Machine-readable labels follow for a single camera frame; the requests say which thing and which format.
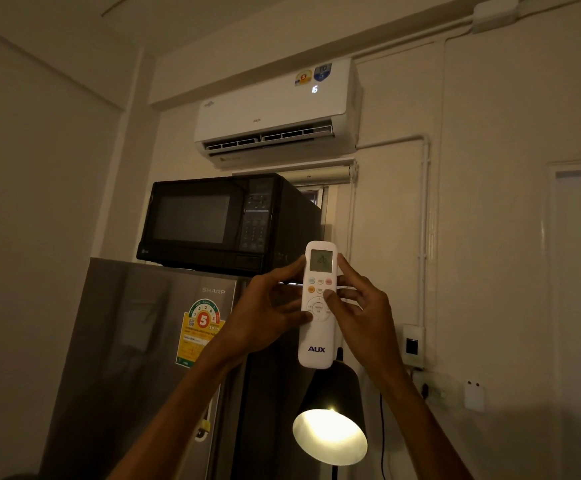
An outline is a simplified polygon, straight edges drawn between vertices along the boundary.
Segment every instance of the hand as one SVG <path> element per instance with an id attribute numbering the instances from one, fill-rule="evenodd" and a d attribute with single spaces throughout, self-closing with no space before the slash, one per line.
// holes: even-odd
<path id="1" fill-rule="evenodd" d="M 288 266 L 255 276 L 214 340 L 241 360 L 269 346 L 289 328 L 310 322 L 313 315 L 300 311 L 302 288 L 280 285 L 301 274 L 305 265 L 301 256 Z"/>
<path id="2" fill-rule="evenodd" d="M 405 371 L 399 353 L 398 338 L 391 313 L 389 297 L 360 276 L 341 254 L 337 264 L 343 276 L 337 276 L 341 288 L 335 294 L 324 291 L 328 308 L 334 313 L 346 343 L 378 387 L 396 370 Z M 339 297 L 356 301 L 359 306 L 343 302 Z"/>

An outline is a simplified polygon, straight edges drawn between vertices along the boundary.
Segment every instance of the lamp shade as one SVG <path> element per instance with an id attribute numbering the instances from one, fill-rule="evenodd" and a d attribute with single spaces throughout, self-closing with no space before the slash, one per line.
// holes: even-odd
<path id="1" fill-rule="evenodd" d="M 293 422 L 295 440 L 313 458 L 352 465 L 366 455 L 366 425 L 357 374 L 338 360 L 318 369 Z"/>

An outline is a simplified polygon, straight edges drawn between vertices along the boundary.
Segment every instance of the person's right hand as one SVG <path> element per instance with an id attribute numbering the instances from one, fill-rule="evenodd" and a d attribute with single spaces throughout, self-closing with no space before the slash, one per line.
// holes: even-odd
<path id="1" fill-rule="evenodd" d="M 343 272 L 343 276 L 337 277 L 337 284 L 355 289 L 340 288 L 336 294 L 327 290 L 324 298 L 351 352 L 373 382 L 381 387 L 396 371 L 405 371 L 389 297 L 375 288 L 368 278 L 360 276 L 341 254 L 337 255 L 337 264 Z M 345 303 L 340 297 L 356 301 L 359 306 Z"/>

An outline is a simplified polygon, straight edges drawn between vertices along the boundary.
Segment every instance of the black microwave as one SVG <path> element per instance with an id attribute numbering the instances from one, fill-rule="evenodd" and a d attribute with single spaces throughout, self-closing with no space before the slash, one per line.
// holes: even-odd
<path id="1" fill-rule="evenodd" d="M 321 239 L 321 211 L 276 173 L 155 182 L 137 259 L 254 276 Z"/>

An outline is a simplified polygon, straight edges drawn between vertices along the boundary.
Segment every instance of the refrigerator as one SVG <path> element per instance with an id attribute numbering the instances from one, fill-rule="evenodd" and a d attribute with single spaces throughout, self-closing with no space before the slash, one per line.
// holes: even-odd
<path id="1" fill-rule="evenodd" d="M 179 348 L 185 316 L 212 302 L 230 320 L 246 286 L 236 276 L 92 258 L 38 478 L 106 478 L 190 370 Z M 319 462 L 292 432 L 312 378 L 298 340 L 290 330 L 231 371 L 177 478 L 319 478 Z"/>

